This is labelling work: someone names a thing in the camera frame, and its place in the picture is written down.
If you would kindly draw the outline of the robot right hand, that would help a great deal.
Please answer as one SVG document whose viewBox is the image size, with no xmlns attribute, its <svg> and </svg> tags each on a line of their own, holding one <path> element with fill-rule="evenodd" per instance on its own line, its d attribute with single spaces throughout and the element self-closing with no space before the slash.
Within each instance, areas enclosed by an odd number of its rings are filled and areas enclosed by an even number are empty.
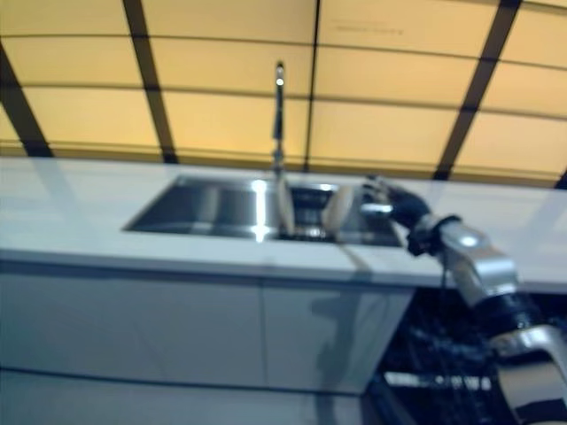
<svg viewBox="0 0 567 425">
<path fill-rule="evenodd" d="M 431 213 L 430 207 L 420 196 L 383 176 L 367 176 L 361 189 L 363 214 L 390 217 L 408 230 Z"/>
</svg>

